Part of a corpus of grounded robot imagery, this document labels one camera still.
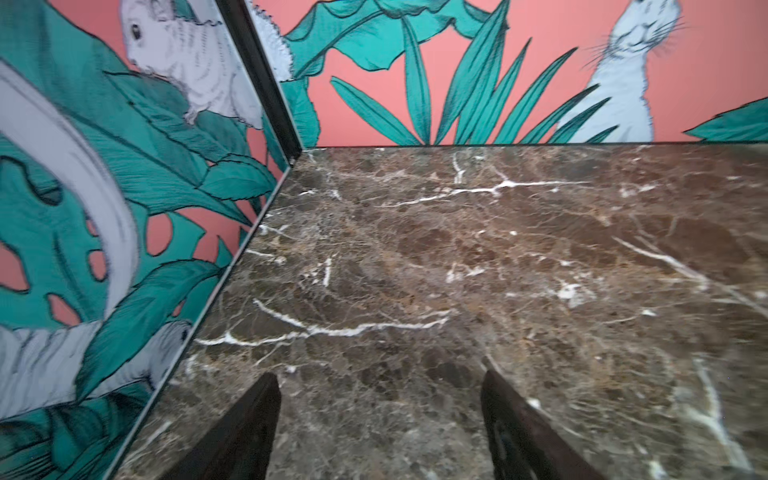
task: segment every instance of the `illustrated animal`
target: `illustrated animal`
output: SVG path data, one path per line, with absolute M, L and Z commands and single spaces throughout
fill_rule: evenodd
M 599 84 L 558 126 L 590 106 L 610 98 L 576 132 L 571 143 L 583 143 L 615 125 L 606 142 L 651 142 L 653 118 L 645 99 L 648 89 L 648 53 L 661 45 L 677 27 L 677 0 L 631 0 L 608 38 L 602 58 L 588 86 Z
M 199 21 L 194 22 L 176 17 L 173 0 L 121 0 L 127 58 L 143 73 L 167 79 L 184 94 L 188 124 L 208 110 L 261 128 L 261 103 L 230 46 L 226 26 L 215 20 L 212 7 L 201 15 L 203 10 L 204 5 L 197 8 Z M 277 25 L 258 8 L 251 10 L 251 18 L 275 79 L 291 80 L 293 56 Z

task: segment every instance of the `teal leaf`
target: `teal leaf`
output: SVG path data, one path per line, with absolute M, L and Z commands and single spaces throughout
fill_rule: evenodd
M 402 33 L 406 46 L 406 97 L 408 111 L 411 114 L 413 127 L 425 145 L 429 145 L 432 129 L 432 99 L 429 96 L 429 82 L 424 69 L 422 51 L 416 41 L 416 33 L 408 22 L 402 18 Z
M 496 90 L 494 90 L 491 99 L 488 101 L 488 105 L 482 112 L 478 122 L 477 131 L 473 132 L 469 139 L 470 144 L 482 145 L 488 142 L 493 127 L 496 126 L 498 118 L 502 115 L 504 105 L 509 98 L 509 92 L 512 91 L 512 87 L 515 86 L 515 82 L 518 79 L 520 67 L 523 65 L 525 54 L 528 52 L 528 46 L 531 44 L 531 40 L 533 40 L 533 38 L 529 38 L 528 41 L 525 42 L 525 46 L 520 50 L 518 57 L 512 62 L 509 70 L 504 74 L 502 81 L 498 84 Z
M 344 80 L 331 78 L 331 85 L 344 102 L 352 108 L 368 125 L 398 145 L 419 145 L 419 141 L 408 131 L 405 125 L 389 113 L 378 101 L 354 88 Z
M 611 97 L 605 98 L 598 103 L 592 105 L 587 110 L 582 111 L 580 114 L 573 117 L 567 124 L 557 129 L 552 137 L 547 142 L 548 144 L 566 144 L 576 134 L 579 128 L 594 115 L 594 113 L 602 108 L 603 105 L 608 103 Z
M 489 68 L 498 36 L 502 35 L 506 29 L 508 10 L 509 0 L 499 2 L 488 20 L 480 27 L 478 34 L 469 44 L 462 60 L 458 63 L 448 88 L 448 94 L 445 96 L 445 105 L 443 106 L 435 145 L 440 144 L 448 130 L 451 129 L 453 122 L 467 104 L 478 77 L 482 75 L 485 69 Z
M 216 255 L 216 265 L 219 268 L 227 268 L 230 263 L 232 263 L 232 253 L 230 253 L 230 249 L 227 248 L 224 240 L 219 238 L 219 253 Z
M 568 101 L 563 103 L 563 105 L 558 107 L 557 110 L 550 113 L 544 120 L 539 122 L 538 125 L 533 127 L 531 131 L 529 131 L 528 134 L 525 135 L 522 140 L 520 140 L 520 143 L 521 144 L 537 144 L 547 134 L 547 132 L 552 127 L 554 127 L 560 121 L 561 118 L 565 116 L 565 114 L 571 111 L 571 109 L 575 107 L 576 104 L 584 100 L 584 97 L 592 93 L 599 86 L 600 84 L 592 85 L 591 87 L 586 88 L 583 91 L 571 97 Z
M 170 83 L 137 73 L 106 77 L 147 123 L 205 160 L 217 162 L 228 154 L 250 154 L 244 123 L 202 111 L 195 124 L 189 125 L 184 120 L 187 99 Z
M 0 478 L 44 478 L 55 470 L 51 462 L 51 443 L 39 442 L 24 447 L 0 461 Z
M 320 136 L 317 111 L 306 90 L 309 85 L 310 80 L 306 77 L 296 81 L 284 81 L 280 84 L 283 95 L 288 102 L 293 123 L 296 124 L 296 130 L 299 132 L 301 143 L 305 149 L 314 148 Z
M 103 480 L 104 473 L 106 473 L 106 471 L 112 465 L 112 462 L 114 461 L 114 457 L 118 455 L 118 452 L 120 451 L 120 448 L 123 446 L 123 443 L 125 442 L 126 437 L 127 437 L 127 432 L 123 437 L 115 439 L 112 442 L 110 442 L 109 445 L 107 445 L 107 448 L 104 450 L 104 453 L 102 453 L 99 456 L 96 464 L 91 470 L 91 476 L 88 478 L 88 480 Z
M 456 128 L 456 144 L 467 144 L 472 134 L 478 129 L 478 122 L 485 115 L 485 109 L 491 100 L 491 96 L 496 88 L 498 74 L 502 70 L 502 55 L 504 53 L 505 35 L 502 33 L 496 39 L 492 59 L 489 67 L 483 69 L 480 77 L 477 79 L 476 86 L 472 89 L 467 105 L 462 109 L 458 117 L 458 127 Z
M 184 301 L 184 305 L 175 319 L 195 323 L 218 283 L 219 279 L 215 276 L 198 283 L 187 295 L 187 299 Z
M 520 101 L 512 109 L 512 112 L 507 117 L 507 120 L 502 125 L 502 129 L 498 132 L 498 136 L 494 140 L 495 144 L 512 144 L 515 142 L 515 138 L 518 136 L 520 128 L 523 126 L 531 111 L 536 106 L 538 99 L 544 94 L 549 82 L 554 77 L 554 74 L 558 73 L 560 67 L 563 66 L 566 60 L 574 54 L 576 48 L 572 48 L 563 54 L 560 58 L 553 61 L 541 75 L 531 84 L 528 90 L 523 94 Z
M 125 436 L 149 401 L 151 391 L 146 382 L 134 382 L 107 395 L 87 399 L 69 409 L 88 409 L 98 415 L 104 434 L 110 441 Z
M 283 149 L 280 147 L 280 142 L 277 141 L 277 136 L 272 130 L 272 125 L 266 115 L 262 115 L 262 125 L 264 126 L 264 138 L 266 139 L 266 149 L 270 152 L 270 156 L 275 161 L 275 165 L 284 172 L 288 168 L 288 160 L 283 155 Z
M 241 200 L 260 197 L 272 192 L 275 177 L 258 162 L 246 164 L 239 161 L 221 161 L 212 166 L 206 175 L 202 191 L 216 198 Z
M 31 161 L 27 154 L 16 147 L 11 141 L 0 134 L 0 156 L 19 159 L 27 171 L 27 181 L 35 191 L 35 195 L 49 204 L 61 202 L 61 185 L 58 180 L 48 173 L 39 163 Z
M 176 175 L 194 180 L 187 149 L 148 125 L 104 74 L 128 73 L 107 45 L 41 0 L 14 2 L 4 14 L 0 31 L 3 59 L 59 111 L 100 125 L 110 135 L 157 158 Z
M 25 168 L 0 157 L 0 217 L 0 241 L 18 255 L 29 285 L 22 292 L 0 287 L 3 324 L 60 328 L 48 308 L 49 293 L 64 299 L 82 321 L 100 319 L 106 284 L 91 275 L 88 264 L 89 252 L 100 244 L 74 195 L 62 190 L 59 204 L 45 203 L 25 179 Z
M 400 18 L 409 16 L 420 43 L 453 25 L 474 38 L 488 13 L 465 0 L 335 0 L 317 2 L 285 39 L 293 76 L 318 75 L 335 48 L 367 71 L 386 70 L 404 51 Z
M 14 452 L 48 440 L 50 436 L 48 415 L 42 410 L 33 412 L 35 413 L 32 415 L 37 414 L 35 416 L 38 419 L 45 419 L 44 425 L 40 425 L 40 422 L 30 422 L 28 418 L 31 412 L 0 422 L 0 464 L 3 463 L 4 458 L 13 455 Z
M 58 470 L 66 470 L 92 442 L 104 436 L 104 425 L 90 409 L 64 406 L 49 412 L 51 460 Z
M 213 263 L 178 260 L 147 275 L 118 304 L 85 350 L 83 365 L 75 378 L 77 398 L 86 397 L 131 359 L 195 285 L 220 274 L 221 268 Z
M 703 141 L 768 141 L 768 98 L 715 115 L 685 133 Z
M 614 133 L 614 130 L 616 130 L 617 128 L 619 128 L 618 125 L 614 125 L 613 127 L 606 128 L 605 130 L 603 130 L 599 134 L 597 134 L 594 137 L 592 137 L 589 140 L 587 140 L 585 143 L 588 143 L 588 144 L 601 144 L 601 143 L 603 143 L 605 141 L 606 138 L 608 138 L 608 135 Z
M 87 478 L 88 475 L 93 472 L 94 467 L 98 464 L 101 456 L 109 447 L 109 438 L 103 437 L 88 445 L 83 452 L 67 467 L 66 471 L 56 480 L 79 480 L 80 478 Z

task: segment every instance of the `white marble vein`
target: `white marble vein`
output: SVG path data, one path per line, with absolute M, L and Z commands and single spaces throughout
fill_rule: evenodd
M 720 396 L 717 394 L 717 389 L 715 389 L 710 379 L 704 361 L 702 359 L 694 359 L 694 368 L 704 386 L 709 408 L 706 412 L 700 412 L 694 407 L 686 405 L 686 415 L 689 419 L 706 426 L 715 435 L 717 441 L 723 446 L 731 466 L 751 472 L 752 464 L 746 457 L 744 450 L 738 442 L 731 439 L 730 435 L 728 435 L 728 430 L 723 424 L 723 409 L 720 404 Z
M 579 185 L 579 184 L 586 184 L 586 183 L 589 183 L 589 182 L 564 182 L 559 180 L 548 180 L 548 181 L 540 181 L 540 182 L 515 182 L 509 179 L 504 179 L 500 184 L 490 188 L 454 188 L 442 194 L 431 195 L 429 197 L 420 197 L 415 200 L 407 200 L 407 201 L 398 202 L 396 204 L 391 204 L 391 205 L 379 205 L 378 208 L 394 208 L 394 207 L 402 207 L 405 205 L 423 204 L 425 202 L 441 200 L 443 198 L 454 197 L 460 194 L 491 194 L 494 197 L 499 197 L 501 195 L 499 191 L 504 188 L 543 187 L 547 185 Z
M 682 264 L 679 260 L 661 252 L 661 250 L 659 250 L 658 248 L 650 245 L 645 239 L 642 239 L 640 237 L 637 237 L 637 239 L 645 243 L 646 247 L 656 250 L 656 252 L 651 252 L 649 250 L 636 247 L 632 243 L 626 242 L 621 238 L 614 237 L 614 240 L 616 240 L 618 243 L 621 243 L 626 248 L 634 251 L 635 253 L 639 253 L 640 255 L 645 255 L 646 257 L 654 258 L 656 260 L 661 260 L 662 262 L 671 266 L 676 272 L 699 283 L 699 290 L 706 291 L 710 285 L 717 286 L 724 292 L 731 295 L 738 303 L 741 303 L 744 306 L 748 306 L 752 310 L 758 312 L 760 315 L 768 318 L 768 310 L 766 310 L 762 306 L 750 300 L 748 296 L 742 294 L 741 292 L 736 290 L 734 287 L 730 285 L 725 285 L 724 283 L 716 282 L 715 280 L 708 278 L 706 275 L 697 272 L 696 270 L 688 267 L 687 265 Z
M 326 328 L 319 325 L 307 324 L 284 313 L 272 310 L 268 306 L 261 303 L 258 299 L 253 299 L 253 304 L 256 305 L 259 310 L 265 312 L 274 319 L 281 322 L 288 323 L 291 326 L 301 329 L 301 331 L 294 331 L 285 333 L 279 336 L 267 337 L 265 339 L 258 339 L 254 341 L 242 340 L 232 336 L 230 331 L 226 331 L 222 336 L 216 339 L 196 339 L 195 342 L 200 345 L 212 346 L 212 345 L 237 345 L 237 346 L 262 346 L 271 345 L 274 343 L 290 342 L 295 339 L 308 339 L 311 336 L 323 335 L 323 336 L 358 336 L 368 331 L 384 330 L 384 329 L 402 329 L 402 330 L 425 330 L 431 329 L 435 326 L 445 325 L 449 320 L 449 316 L 452 310 L 444 310 L 440 312 L 432 312 L 422 318 L 429 316 L 440 315 L 442 318 L 427 323 L 401 323 L 401 322 L 381 322 L 381 323 L 361 323 L 353 328 Z
M 460 185 L 460 184 L 463 182 L 463 179 L 464 179 L 464 173 L 465 173 L 467 170 L 466 170 L 466 169 L 462 170 L 462 169 L 461 169 L 461 168 L 458 166 L 458 162 L 456 161 L 456 154 L 453 154 L 452 163 L 453 163 L 453 169 L 454 169 L 454 170 L 456 170 L 456 176 L 455 176 L 455 177 L 453 177 L 453 183 L 454 183 L 454 184 L 457 184 L 457 185 Z

